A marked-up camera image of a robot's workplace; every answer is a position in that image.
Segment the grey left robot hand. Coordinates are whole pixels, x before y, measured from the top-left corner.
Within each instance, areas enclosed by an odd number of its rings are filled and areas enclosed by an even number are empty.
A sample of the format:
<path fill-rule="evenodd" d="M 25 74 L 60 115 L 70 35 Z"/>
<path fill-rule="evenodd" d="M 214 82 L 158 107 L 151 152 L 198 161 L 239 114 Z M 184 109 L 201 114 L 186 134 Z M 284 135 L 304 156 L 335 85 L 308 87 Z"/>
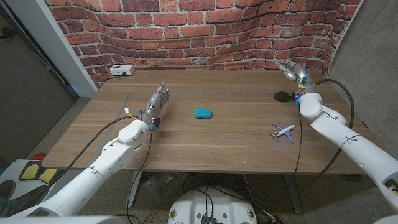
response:
<path fill-rule="evenodd" d="M 164 80 L 155 93 L 147 102 L 142 114 L 141 121 L 150 125 L 153 120 L 159 117 L 162 108 L 166 105 L 170 98 L 170 91 L 165 88 L 166 81 Z"/>

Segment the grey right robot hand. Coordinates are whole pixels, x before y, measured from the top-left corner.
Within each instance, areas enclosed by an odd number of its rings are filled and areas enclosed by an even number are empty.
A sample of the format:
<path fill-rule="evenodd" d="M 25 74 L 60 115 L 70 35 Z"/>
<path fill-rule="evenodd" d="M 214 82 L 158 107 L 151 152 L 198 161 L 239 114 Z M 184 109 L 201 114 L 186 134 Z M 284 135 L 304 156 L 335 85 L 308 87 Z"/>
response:
<path fill-rule="evenodd" d="M 304 93 L 316 93 L 315 84 L 307 70 L 299 63 L 292 60 L 283 60 L 274 62 L 276 67 L 292 81 L 298 83 Z"/>

